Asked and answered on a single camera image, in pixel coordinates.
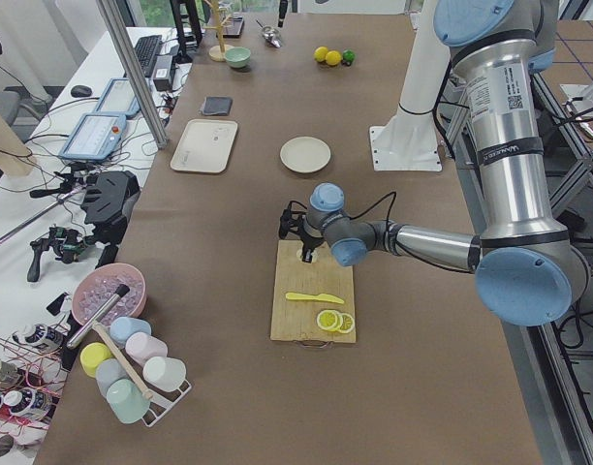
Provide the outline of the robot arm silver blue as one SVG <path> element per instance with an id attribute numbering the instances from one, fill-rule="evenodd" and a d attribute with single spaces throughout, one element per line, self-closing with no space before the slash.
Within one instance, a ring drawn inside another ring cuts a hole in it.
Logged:
<path id="1" fill-rule="evenodd" d="M 424 3 L 419 36 L 447 53 L 434 78 L 465 82 L 474 166 L 461 174 L 476 235 L 396 223 L 361 221 L 345 211 L 344 193 L 322 183 L 300 210 L 286 208 L 280 237 L 295 234 L 310 262 L 327 245 L 343 266 L 370 251 L 410 256 L 446 270 L 471 273 L 484 306 L 516 326 L 560 319 L 585 293 L 590 270 L 552 213 L 544 146 L 530 91 L 532 74 L 554 56 L 554 1 L 432 1 Z"/>

